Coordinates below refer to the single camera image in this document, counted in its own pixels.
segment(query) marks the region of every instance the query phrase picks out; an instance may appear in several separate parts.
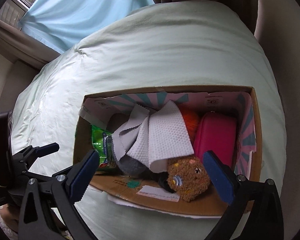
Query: mattress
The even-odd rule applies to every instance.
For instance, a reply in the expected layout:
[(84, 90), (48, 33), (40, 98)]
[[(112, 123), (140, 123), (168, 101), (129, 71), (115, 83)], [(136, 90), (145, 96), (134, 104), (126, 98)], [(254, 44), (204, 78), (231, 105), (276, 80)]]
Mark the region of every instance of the mattress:
[[(31, 168), (51, 176), (72, 165), (75, 127), (85, 94), (194, 84), (255, 88), (263, 137), (260, 181), (274, 179), (280, 193), (286, 132), (271, 66), (239, 17), (211, 1), (139, 9), (47, 64), (18, 97), (12, 150), (57, 142), (59, 152), (38, 159)], [(120, 206), (91, 186), (75, 206), (99, 239), (204, 239), (218, 221)]]

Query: green sticker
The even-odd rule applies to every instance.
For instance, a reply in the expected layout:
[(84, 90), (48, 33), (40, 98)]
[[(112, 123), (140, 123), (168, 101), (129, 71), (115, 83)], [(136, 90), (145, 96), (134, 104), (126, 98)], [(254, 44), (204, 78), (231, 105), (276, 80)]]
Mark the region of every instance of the green sticker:
[(129, 188), (136, 188), (140, 185), (140, 182), (137, 180), (130, 180), (127, 184)]

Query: metal screw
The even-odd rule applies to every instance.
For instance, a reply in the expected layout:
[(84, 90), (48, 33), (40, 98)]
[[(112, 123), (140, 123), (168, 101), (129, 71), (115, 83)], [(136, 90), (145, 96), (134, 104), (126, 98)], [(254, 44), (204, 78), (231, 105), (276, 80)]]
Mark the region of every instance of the metal screw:
[(274, 185), (274, 181), (272, 179), (267, 179), (267, 183), (271, 186)]
[(245, 181), (247, 179), (244, 175), (238, 175), (237, 178), (239, 181)]
[(65, 175), (63, 175), (63, 174), (61, 174), (61, 175), (58, 175), (58, 176), (57, 176), (57, 181), (64, 181), (64, 180), (65, 180), (65, 178), (66, 178), (66, 176), (65, 176)]
[(34, 179), (34, 178), (29, 179), (28, 184), (32, 185), (35, 183), (35, 181), (36, 181), (36, 179)]

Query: pink case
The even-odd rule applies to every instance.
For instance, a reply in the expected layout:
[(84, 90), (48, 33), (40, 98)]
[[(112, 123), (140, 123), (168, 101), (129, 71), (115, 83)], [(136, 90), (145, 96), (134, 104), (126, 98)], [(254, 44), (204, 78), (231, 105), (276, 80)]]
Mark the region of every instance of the pink case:
[(200, 120), (194, 140), (194, 155), (202, 162), (206, 151), (212, 150), (223, 164), (231, 168), (236, 138), (237, 120), (215, 112)]

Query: green plastic bag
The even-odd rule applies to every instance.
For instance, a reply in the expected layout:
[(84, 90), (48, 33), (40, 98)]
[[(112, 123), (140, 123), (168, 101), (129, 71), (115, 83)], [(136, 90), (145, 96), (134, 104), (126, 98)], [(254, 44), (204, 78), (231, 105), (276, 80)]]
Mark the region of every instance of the green plastic bag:
[(99, 153), (100, 163), (97, 171), (109, 171), (117, 167), (112, 154), (112, 137), (109, 131), (91, 126), (93, 148)]

